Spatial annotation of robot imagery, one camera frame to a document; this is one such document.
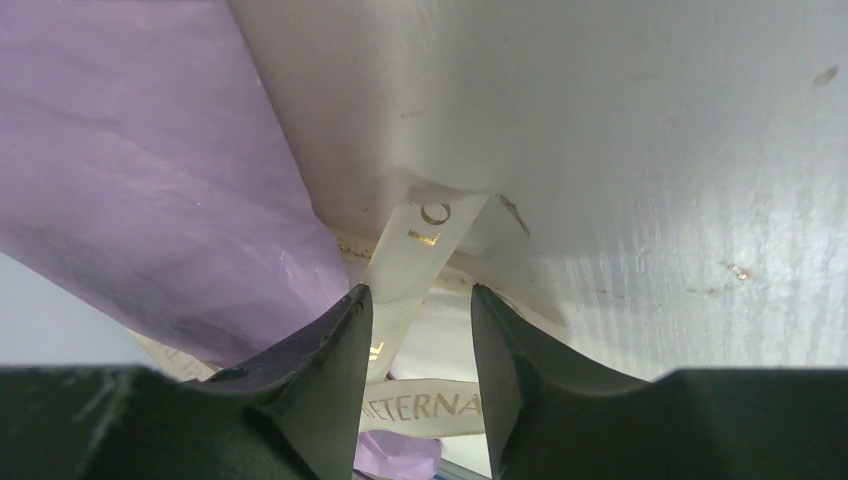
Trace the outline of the purple wrapping paper sheet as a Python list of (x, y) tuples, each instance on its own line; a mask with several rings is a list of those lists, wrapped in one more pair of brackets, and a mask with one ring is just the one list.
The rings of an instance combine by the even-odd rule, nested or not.
[[(1, 250), (221, 369), (354, 288), (222, 1), (2, 3)], [(440, 463), (378, 432), (353, 471)]]

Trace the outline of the cream ribbon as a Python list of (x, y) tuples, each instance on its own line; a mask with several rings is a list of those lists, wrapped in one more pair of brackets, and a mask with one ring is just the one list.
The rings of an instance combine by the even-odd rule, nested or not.
[(317, 320), (251, 358), (229, 355), (214, 370), (191, 348), (146, 336), (139, 344), (198, 395), (242, 407), (291, 441), (321, 434), (385, 431), (421, 439), (485, 430), (475, 382), (388, 380), (425, 297), (479, 213), (480, 195), (396, 208), (372, 253), (365, 281)]

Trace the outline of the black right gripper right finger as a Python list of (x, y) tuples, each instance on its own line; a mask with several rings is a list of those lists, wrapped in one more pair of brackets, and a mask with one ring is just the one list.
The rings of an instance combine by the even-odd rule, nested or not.
[(471, 296), (497, 479), (843, 479), (843, 369), (681, 369), (646, 382)]

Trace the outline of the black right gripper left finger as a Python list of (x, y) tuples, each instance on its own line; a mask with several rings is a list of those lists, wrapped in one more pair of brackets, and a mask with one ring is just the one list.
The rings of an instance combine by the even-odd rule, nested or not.
[(349, 479), (368, 287), (205, 381), (141, 366), (1, 371), (5, 479)]

